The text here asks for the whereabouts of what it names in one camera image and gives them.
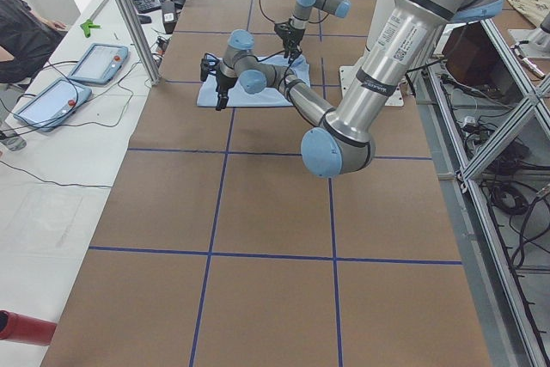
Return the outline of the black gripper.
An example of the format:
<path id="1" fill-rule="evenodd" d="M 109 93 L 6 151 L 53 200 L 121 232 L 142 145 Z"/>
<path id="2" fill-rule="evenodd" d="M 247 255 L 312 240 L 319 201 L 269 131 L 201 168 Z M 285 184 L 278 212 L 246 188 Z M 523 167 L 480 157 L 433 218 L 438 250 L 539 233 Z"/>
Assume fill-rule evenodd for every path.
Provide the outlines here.
<path id="1" fill-rule="evenodd" d="M 291 61 L 294 62 L 302 55 L 300 44 L 305 34 L 305 27 L 302 24 L 298 26 L 292 19 L 274 24 L 275 34 L 282 40 L 284 47 L 284 58 L 289 58 L 291 52 Z"/>
<path id="2" fill-rule="evenodd" d="M 220 58 L 206 52 L 200 62 L 200 81 L 206 82 L 208 76 L 214 76 L 216 79 L 216 110 L 222 111 L 227 108 L 229 90 L 235 86 L 235 74 L 224 65 Z"/>

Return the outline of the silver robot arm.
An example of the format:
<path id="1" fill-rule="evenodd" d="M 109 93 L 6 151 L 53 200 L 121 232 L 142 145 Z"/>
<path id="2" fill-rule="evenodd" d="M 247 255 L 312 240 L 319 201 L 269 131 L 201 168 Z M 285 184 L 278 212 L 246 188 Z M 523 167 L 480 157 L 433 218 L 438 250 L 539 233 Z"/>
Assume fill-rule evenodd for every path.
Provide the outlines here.
<path id="1" fill-rule="evenodd" d="M 365 168 L 375 148 L 369 129 L 426 41 L 440 27 L 497 15 L 504 0 L 394 0 L 381 33 L 357 68 L 338 106 L 316 94 L 290 67 L 265 64 L 254 55 L 254 37 L 236 29 L 221 58 L 204 56 L 200 77 L 213 77 L 217 108 L 224 109 L 235 85 L 255 95 L 276 89 L 307 120 L 301 155 L 314 175 L 332 178 Z"/>
<path id="2" fill-rule="evenodd" d="M 291 63 L 302 54 L 300 43 L 313 9 L 345 18 L 350 8 L 349 0 L 296 0 L 291 17 L 274 24 L 275 33 L 283 42 L 284 57 Z"/>

